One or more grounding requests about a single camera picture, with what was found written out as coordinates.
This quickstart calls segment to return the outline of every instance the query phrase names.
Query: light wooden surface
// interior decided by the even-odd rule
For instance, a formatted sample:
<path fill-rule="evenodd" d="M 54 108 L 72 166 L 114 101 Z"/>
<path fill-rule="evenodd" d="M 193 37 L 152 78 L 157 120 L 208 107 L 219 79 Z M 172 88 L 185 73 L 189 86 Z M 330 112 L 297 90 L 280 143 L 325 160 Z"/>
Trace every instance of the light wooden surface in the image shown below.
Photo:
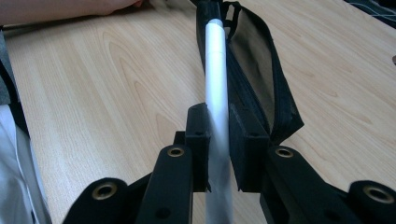
<path fill-rule="evenodd" d="M 7 32 L 54 223 L 92 181 L 151 172 L 204 101 L 195 8 L 178 2 Z M 283 145 L 340 189 L 360 179 L 396 189 L 396 31 L 341 0 L 241 3 L 269 25 L 305 122 Z M 235 223 L 264 223 L 258 195 L 234 195 Z"/>

